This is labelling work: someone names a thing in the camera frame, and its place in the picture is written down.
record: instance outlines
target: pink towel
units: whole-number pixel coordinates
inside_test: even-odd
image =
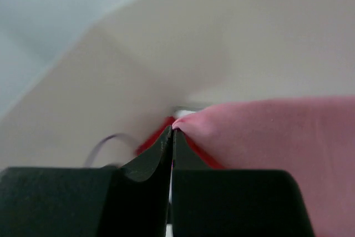
[[[355,96],[219,104],[173,128],[228,168],[288,171],[317,236],[355,236]]]

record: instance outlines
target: white object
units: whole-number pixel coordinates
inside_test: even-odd
[[[81,166],[170,107],[355,93],[353,0],[135,0],[88,30],[0,122],[0,167]],[[112,145],[97,166],[124,162]]]

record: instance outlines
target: curved wire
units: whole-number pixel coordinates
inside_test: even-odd
[[[102,139],[100,142],[98,142],[97,145],[94,146],[93,150],[91,150],[90,154],[86,158],[83,167],[85,167],[85,168],[91,167],[95,161],[95,158],[97,157],[97,155],[101,151],[103,145],[111,139],[121,140],[121,141],[123,141],[123,143],[127,144],[128,146],[130,146],[133,149],[136,149],[139,146],[139,143],[133,137],[129,136],[128,134],[116,133],[116,134],[109,135],[109,136],[105,137],[104,139]]]

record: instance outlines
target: towel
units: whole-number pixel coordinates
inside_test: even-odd
[[[355,236],[355,96],[213,105],[173,128],[227,168],[289,172],[316,236]]]

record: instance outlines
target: purple cable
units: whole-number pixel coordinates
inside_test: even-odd
[[[85,168],[90,168],[93,165],[95,158],[97,157],[97,155],[101,151],[101,148],[103,147],[103,145],[111,139],[121,140],[121,141],[123,141],[123,143],[127,144],[128,146],[130,146],[131,148],[134,148],[134,149],[136,149],[139,146],[139,143],[133,137],[131,137],[125,133],[116,133],[116,134],[109,135],[106,138],[102,139],[97,145],[95,145],[93,150],[91,150],[90,154],[88,155],[87,159],[85,160],[85,163],[84,163]]]

